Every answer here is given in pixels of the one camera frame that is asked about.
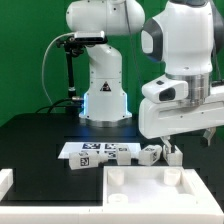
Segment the black tabletop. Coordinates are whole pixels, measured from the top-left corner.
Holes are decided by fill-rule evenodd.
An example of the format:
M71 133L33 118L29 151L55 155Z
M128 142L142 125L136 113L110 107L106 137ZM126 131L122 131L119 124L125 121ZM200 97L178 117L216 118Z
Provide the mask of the black tabletop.
M198 172L224 210L224 142L215 136L206 147L202 135L203 131L185 133L171 141L184 154L183 167ZM66 114L17 115L0 128L0 168L13 168L14 173L14 184L0 205L102 205L103 165L72 171L68 160L58 159L66 142L162 145L160 139L148 140L139 133L137 118L125 126L97 128ZM104 165L116 166L116 161Z

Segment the small cube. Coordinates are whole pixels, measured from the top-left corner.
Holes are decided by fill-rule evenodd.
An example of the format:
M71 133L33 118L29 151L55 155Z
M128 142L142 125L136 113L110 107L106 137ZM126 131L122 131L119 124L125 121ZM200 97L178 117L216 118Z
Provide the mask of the small cube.
M119 166L130 166L131 165L131 151L128 145L117 145L117 164Z

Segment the white block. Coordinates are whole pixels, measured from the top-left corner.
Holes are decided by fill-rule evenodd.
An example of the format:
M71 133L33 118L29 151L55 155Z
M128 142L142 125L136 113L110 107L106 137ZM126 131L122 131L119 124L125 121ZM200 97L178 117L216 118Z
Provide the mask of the white block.
M12 169L2 169L0 171L0 201L5 196L9 188L13 184Z
M131 151L128 145L117 145L117 164L119 166L130 166L131 165Z

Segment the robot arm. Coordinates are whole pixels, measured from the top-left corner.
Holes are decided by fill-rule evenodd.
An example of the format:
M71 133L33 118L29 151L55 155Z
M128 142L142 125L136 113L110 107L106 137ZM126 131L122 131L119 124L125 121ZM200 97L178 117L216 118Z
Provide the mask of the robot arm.
M212 0L169 0L142 31L143 52L166 63L165 74L143 86L139 129L146 138L224 124L224 87L211 87L211 56L223 47L224 25Z
M135 0L73 2L67 10L67 24L72 31L104 31L106 35L128 35L125 5L131 32L139 32L145 21L145 14Z
M66 20L81 42L98 40L105 35L128 35L141 30L145 15L135 0L82 0L71 3ZM127 94L122 89L122 57L107 44L86 45L89 55L90 87L84 95L83 123L114 127L131 118Z

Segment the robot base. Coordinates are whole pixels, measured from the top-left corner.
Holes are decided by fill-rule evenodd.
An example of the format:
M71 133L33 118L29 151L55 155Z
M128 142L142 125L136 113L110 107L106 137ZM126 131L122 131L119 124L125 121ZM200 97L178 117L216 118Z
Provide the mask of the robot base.
M79 118L81 124L86 124L90 126L100 127L100 128L113 128L123 125L128 125L132 123L132 117L124 118L118 121L94 121L88 118Z
M148 139L224 125L224 86L211 88L203 105L182 107L179 101L140 105L139 129Z

